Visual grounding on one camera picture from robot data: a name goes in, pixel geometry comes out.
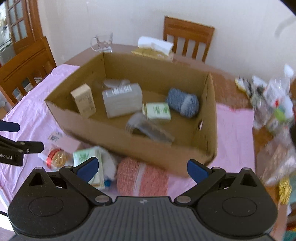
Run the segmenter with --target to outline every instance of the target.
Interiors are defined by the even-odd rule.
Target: wooden table
[[[134,49],[136,49],[136,47],[130,45],[113,45],[113,52],[117,53],[131,53],[131,51]],[[89,48],[81,52],[80,54],[74,56],[65,64],[82,66],[98,54],[98,52],[94,52],[91,48]],[[251,108],[250,101],[245,95],[245,93],[240,92],[237,89],[234,83],[235,76],[233,76],[232,74],[216,69],[201,61],[196,61],[194,59],[186,58],[184,56],[174,55],[174,62],[176,62],[176,64],[189,65],[190,67],[199,69],[201,71],[210,72],[213,78],[215,97],[217,103],[228,105],[234,109]],[[253,137],[255,155],[257,155],[257,153],[262,148],[264,148],[265,144],[272,139],[272,135],[269,134],[269,132],[267,132],[265,128],[262,128],[259,131],[253,130]],[[276,187],[267,188],[267,191],[272,196],[273,200],[277,203],[278,192]],[[275,224],[274,230],[272,231],[272,236],[276,240],[281,240],[281,237],[287,225],[287,207],[285,205],[279,205],[278,210],[279,218]]]

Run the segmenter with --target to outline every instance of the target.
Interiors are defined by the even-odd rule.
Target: glass mug handle
[[[96,50],[96,49],[93,48],[93,45],[92,45],[93,39],[95,39],[95,41],[98,43],[98,39],[97,39],[96,37],[93,37],[93,38],[91,39],[91,49],[92,49],[93,51],[95,51],[95,52],[99,52],[99,51],[100,51],[99,49]]]

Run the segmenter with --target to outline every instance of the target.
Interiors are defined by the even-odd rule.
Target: screw
[[[191,201],[191,198],[188,196],[179,196],[177,197],[177,201],[179,203],[189,203]]]
[[[104,203],[109,201],[109,197],[105,195],[100,195],[95,198],[95,201],[98,203]]]

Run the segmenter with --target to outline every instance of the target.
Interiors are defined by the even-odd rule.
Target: wooden chair
[[[163,40],[166,41],[168,35],[174,36],[173,52],[176,53],[178,37],[185,38],[182,52],[183,56],[186,56],[189,40],[194,40],[195,47],[192,53],[193,59],[196,59],[199,43],[205,43],[206,48],[202,57],[202,62],[205,62],[214,31],[214,27],[165,16]]]
[[[43,37],[0,68],[0,90],[14,106],[19,101],[13,94],[15,89],[22,96],[27,94],[24,80],[34,88],[36,80],[43,80],[56,66],[48,41]]]

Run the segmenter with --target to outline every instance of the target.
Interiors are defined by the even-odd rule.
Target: glass mug
[[[91,49],[96,52],[112,53],[113,33],[96,35],[91,39]]]

